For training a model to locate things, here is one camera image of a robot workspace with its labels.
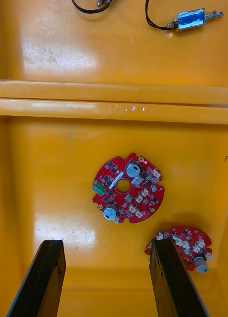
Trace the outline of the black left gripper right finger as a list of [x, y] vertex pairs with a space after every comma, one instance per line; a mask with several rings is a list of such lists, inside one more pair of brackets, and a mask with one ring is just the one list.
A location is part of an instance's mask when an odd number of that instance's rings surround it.
[[209, 316], [172, 240], [152, 240], [149, 270], [160, 317]]

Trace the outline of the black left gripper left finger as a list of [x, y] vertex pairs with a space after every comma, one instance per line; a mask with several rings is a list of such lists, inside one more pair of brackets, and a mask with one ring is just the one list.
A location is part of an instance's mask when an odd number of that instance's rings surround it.
[[37, 250], [8, 317], [56, 317], [66, 271], [62, 240], [44, 240]]

